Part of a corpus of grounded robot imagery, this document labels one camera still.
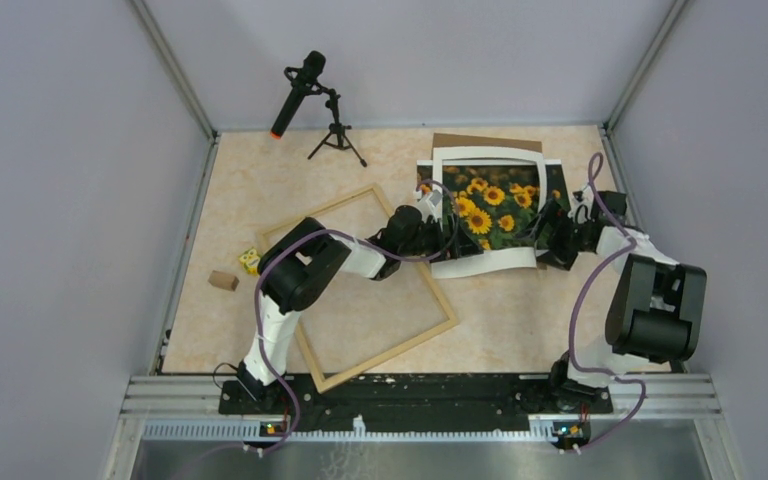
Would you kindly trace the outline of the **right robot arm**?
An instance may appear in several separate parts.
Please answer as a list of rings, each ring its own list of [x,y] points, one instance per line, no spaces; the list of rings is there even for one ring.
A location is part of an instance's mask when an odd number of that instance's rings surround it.
[[[572,412],[607,394],[616,375],[649,364],[686,361],[695,352],[706,293],[704,269],[660,252],[649,236],[625,223],[626,197],[590,188],[574,194],[573,209],[550,200],[528,224],[540,263],[569,270],[591,252],[620,275],[604,333],[570,347],[554,362],[549,404]]]

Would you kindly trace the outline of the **sunflower photo print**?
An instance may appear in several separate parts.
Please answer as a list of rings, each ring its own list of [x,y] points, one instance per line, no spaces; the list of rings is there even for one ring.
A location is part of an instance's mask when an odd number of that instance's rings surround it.
[[[460,226],[485,250],[548,248],[551,229],[530,233],[540,196],[569,207],[566,180],[559,160],[545,162],[545,179],[530,162],[500,159],[446,162],[437,180],[455,196]]]

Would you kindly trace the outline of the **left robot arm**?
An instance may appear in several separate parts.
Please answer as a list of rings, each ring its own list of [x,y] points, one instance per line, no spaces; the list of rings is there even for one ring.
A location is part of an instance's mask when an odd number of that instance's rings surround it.
[[[382,281],[404,263],[457,260],[483,252],[455,214],[439,220],[414,206],[398,207],[385,227],[361,239],[304,218],[258,265],[256,334],[236,374],[244,386],[243,401],[262,414],[277,407],[281,388],[276,381],[286,373],[301,314],[337,274]]]

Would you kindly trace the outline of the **white paper mat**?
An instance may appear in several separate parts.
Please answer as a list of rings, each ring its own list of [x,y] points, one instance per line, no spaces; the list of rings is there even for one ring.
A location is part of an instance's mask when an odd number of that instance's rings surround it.
[[[546,162],[542,153],[500,146],[434,147],[432,151],[432,178],[442,179],[443,166],[472,164],[487,160],[490,166],[522,166],[531,164],[537,169],[539,186],[546,187]],[[454,279],[512,268],[535,268],[533,247],[517,247],[502,251],[484,251],[478,255],[431,263],[432,277]]]

